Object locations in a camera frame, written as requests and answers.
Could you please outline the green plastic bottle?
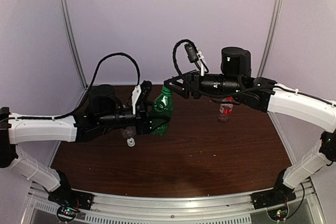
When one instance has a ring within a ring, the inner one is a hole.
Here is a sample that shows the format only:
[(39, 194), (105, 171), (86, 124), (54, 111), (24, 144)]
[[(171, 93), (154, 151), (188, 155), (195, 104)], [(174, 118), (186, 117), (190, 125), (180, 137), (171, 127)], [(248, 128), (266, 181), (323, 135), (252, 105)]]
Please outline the green plastic bottle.
[[(173, 111), (174, 111), (174, 101), (172, 98), (172, 91), (163, 86), (161, 94), (153, 102), (151, 116), (165, 115), (172, 118)], [(169, 126), (170, 126), (169, 123), (167, 123), (159, 127), (152, 133), (152, 135), (160, 135), (160, 136), (165, 135), (169, 129)]]

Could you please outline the clear plastic bottle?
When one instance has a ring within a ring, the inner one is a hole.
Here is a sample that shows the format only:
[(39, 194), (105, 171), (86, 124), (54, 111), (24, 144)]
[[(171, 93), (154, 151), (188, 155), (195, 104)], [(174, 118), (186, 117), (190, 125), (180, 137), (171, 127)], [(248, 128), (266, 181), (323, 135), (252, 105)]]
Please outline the clear plastic bottle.
[(120, 130), (122, 137), (129, 139), (136, 136), (136, 128), (134, 126), (128, 126)]

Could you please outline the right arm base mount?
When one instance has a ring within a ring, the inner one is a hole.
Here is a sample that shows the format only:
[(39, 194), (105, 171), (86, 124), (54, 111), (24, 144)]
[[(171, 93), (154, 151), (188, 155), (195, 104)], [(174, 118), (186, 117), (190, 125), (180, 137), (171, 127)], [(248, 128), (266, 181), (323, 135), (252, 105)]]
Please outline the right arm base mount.
[(254, 209), (267, 208), (268, 217), (277, 222), (285, 221), (289, 216), (288, 202), (296, 199), (294, 189), (284, 185), (284, 173), (285, 170), (279, 173), (272, 189), (252, 193), (251, 195)]

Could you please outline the white flip bottle cap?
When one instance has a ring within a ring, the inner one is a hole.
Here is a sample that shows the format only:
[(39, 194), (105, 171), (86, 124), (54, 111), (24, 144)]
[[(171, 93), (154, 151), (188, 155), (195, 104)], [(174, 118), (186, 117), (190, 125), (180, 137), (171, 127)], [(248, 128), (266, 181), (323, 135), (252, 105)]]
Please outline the white flip bottle cap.
[(135, 140), (134, 138), (130, 137), (127, 139), (127, 145), (128, 147), (134, 147), (135, 146)]

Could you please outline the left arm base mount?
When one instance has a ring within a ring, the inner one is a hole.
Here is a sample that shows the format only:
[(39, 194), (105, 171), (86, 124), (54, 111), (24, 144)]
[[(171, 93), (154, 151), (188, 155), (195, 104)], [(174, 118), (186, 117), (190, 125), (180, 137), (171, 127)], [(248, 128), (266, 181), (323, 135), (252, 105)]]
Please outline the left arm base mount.
[(73, 221), (80, 209), (90, 210), (94, 195), (82, 191), (73, 190), (70, 182), (60, 170), (56, 170), (60, 177), (60, 186), (54, 191), (45, 191), (48, 194), (48, 200), (59, 205), (56, 216), (59, 221), (69, 223)]

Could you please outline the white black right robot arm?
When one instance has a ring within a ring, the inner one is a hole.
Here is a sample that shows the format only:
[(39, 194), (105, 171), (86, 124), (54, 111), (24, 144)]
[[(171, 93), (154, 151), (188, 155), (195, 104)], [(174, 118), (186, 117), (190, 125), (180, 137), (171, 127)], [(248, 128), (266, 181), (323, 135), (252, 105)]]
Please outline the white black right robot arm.
[(306, 178), (324, 165), (335, 162), (335, 102), (289, 89), (274, 80), (251, 77), (251, 54), (239, 47), (225, 47), (221, 50), (221, 73), (210, 74), (201, 71), (181, 73), (175, 65), (178, 76), (164, 81), (161, 95), (153, 105), (154, 114), (171, 118), (167, 97), (173, 93), (188, 99), (201, 96), (210, 98), (231, 98), (262, 112), (273, 112), (291, 116), (322, 128), (324, 131), (315, 147), (303, 156), (301, 161), (284, 169), (269, 192), (272, 203), (279, 204)]

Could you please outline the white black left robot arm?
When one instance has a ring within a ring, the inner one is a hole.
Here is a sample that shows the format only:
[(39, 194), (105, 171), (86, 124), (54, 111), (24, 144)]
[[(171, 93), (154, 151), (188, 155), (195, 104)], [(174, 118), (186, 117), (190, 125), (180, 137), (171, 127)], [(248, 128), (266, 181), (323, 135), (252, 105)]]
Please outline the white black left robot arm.
[(64, 173), (41, 164), (18, 147), (36, 141), (90, 142), (112, 130), (132, 128), (137, 135), (151, 134), (169, 123), (171, 115), (163, 109), (149, 111), (152, 84), (148, 81), (132, 91), (130, 107), (117, 98), (112, 85), (88, 89), (82, 100), (85, 109), (60, 116), (27, 116), (1, 108), (1, 168), (16, 169), (27, 179), (55, 194), (64, 205), (76, 197)]

